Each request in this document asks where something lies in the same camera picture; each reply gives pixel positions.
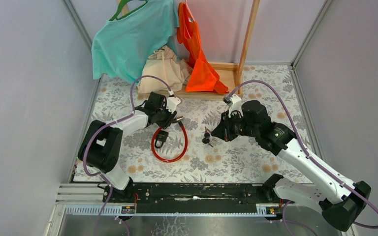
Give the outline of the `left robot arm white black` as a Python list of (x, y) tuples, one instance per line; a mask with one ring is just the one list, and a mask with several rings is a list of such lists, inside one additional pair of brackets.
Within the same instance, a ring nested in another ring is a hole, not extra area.
[(152, 124), (168, 127), (176, 117), (181, 102), (177, 96), (166, 97), (152, 92), (147, 100), (124, 118), (110, 123), (92, 121), (81, 143), (78, 158), (84, 167), (96, 169), (115, 188), (114, 196), (119, 201), (129, 201), (133, 195), (133, 189), (129, 186), (132, 179), (119, 164), (123, 138)]

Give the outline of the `black headed key bunch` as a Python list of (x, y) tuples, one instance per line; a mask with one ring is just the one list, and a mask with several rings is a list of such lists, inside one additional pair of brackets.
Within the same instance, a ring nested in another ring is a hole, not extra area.
[(203, 139), (202, 139), (202, 143), (203, 143), (203, 144), (207, 144), (207, 145), (209, 145), (209, 146), (211, 146), (211, 147), (214, 147), (214, 145), (213, 145), (213, 141), (212, 141), (212, 139), (211, 139), (210, 131), (209, 131), (209, 129), (206, 128), (206, 127), (205, 127), (204, 137), (203, 137)]

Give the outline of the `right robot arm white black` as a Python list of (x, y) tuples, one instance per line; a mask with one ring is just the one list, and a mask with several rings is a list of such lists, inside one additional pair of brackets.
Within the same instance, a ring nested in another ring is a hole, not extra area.
[(319, 157), (302, 148), (296, 134), (282, 123), (271, 121), (267, 110), (257, 100), (235, 102), (225, 99), (229, 109), (221, 114), (211, 135), (231, 142), (239, 136), (254, 138), (258, 146), (293, 165), (313, 187), (294, 183), (279, 174), (265, 181), (262, 195), (266, 201), (292, 200), (320, 213), (335, 229), (346, 232), (367, 205), (371, 187), (338, 173)]

